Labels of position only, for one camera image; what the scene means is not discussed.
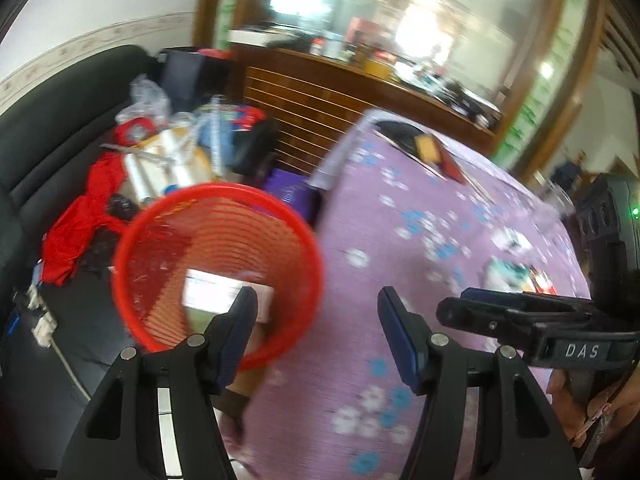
red plastic basket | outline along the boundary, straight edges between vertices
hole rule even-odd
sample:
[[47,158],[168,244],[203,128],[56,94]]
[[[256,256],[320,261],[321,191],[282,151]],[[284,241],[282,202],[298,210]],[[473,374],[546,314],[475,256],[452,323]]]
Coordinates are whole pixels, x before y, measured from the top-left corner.
[[141,212],[118,244],[112,279],[124,323],[147,350],[189,335],[182,288],[187,269],[274,288],[264,344],[240,369],[291,348],[318,309],[322,263],[314,234],[289,206],[251,187],[202,184]]

person in dark shirt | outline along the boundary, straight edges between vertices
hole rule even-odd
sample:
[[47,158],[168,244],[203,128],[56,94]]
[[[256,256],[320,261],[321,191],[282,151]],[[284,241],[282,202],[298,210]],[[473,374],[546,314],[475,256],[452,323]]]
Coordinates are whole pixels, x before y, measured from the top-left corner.
[[558,166],[549,180],[554,184],[558,184],[565,193],[571,193],[575,182],[582,174],[582,163],[585,158],[586,154],[584,152],[578,153],[575,162],[568,160]]
[[[567,387],[567,373],[554,370],[546,392],[553,398],[553,409],[567,438],[572,438],[613,392],[616,384],[596,396],[587,413],[572,398]],[[640,477],[640,368],[631,376],[607,413],[613,414],[611,425],[598,448],[593,463],[595,480],[635,480]],[[580,447],[584,437],[574,446]]]

red cloth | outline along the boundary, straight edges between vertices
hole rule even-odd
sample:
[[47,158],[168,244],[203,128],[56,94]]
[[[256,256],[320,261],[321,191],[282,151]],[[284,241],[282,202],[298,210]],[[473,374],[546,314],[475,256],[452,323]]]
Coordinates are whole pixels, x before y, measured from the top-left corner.
[[105,226],[121,234],[126,222],[104,209],[125,179],[119,153],[103,153],[89,168],[84,195],[76,198],[47,233],[42,244],[42,280],[62,285],[76,273],[76,260],[91,243],[95,230]]

clear plastic bag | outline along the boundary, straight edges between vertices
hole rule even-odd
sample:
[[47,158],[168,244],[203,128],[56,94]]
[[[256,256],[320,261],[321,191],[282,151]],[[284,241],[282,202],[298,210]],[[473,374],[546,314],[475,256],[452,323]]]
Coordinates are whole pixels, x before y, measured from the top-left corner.
[[116,115],[116,122],[124,124],[138,117],[151,119],[156,128],[167,125],[171,116],[171,101],[156,83],[141,74],[131,82],[133,104]]

table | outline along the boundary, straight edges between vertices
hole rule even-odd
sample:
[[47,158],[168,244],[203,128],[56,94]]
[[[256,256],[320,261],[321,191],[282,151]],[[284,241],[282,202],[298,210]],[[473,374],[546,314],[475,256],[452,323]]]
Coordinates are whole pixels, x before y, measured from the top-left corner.
[[[508,176],[496,178],[468,162],[460,164],[495,204],[430,175],[373,133],[379,116],[366,114],[354,126],[359,140],[322,212],[326,277],[316,323],[274,363],[244,413],[237,457],[260,478],[399,477],[424,401],[401,383],[386,344],[376,312],[382,286],[394,286],[433,330],[488,351],[497,348],[494,340],[444,329],[435,309],[443,298],[481,286],[491,256],[533,264],[558,294],[588,297],[562,225],[545,236],[533,227],[535,197]],[[520,257],[501,253],[490,240],[501,225],[522,232],[532,250]],[[545,386],[548,370],[534,374]],[[471,391],[466,434],[475,424],[476,400]],[[463,446],[461,476],[472,452],[472,444]]]

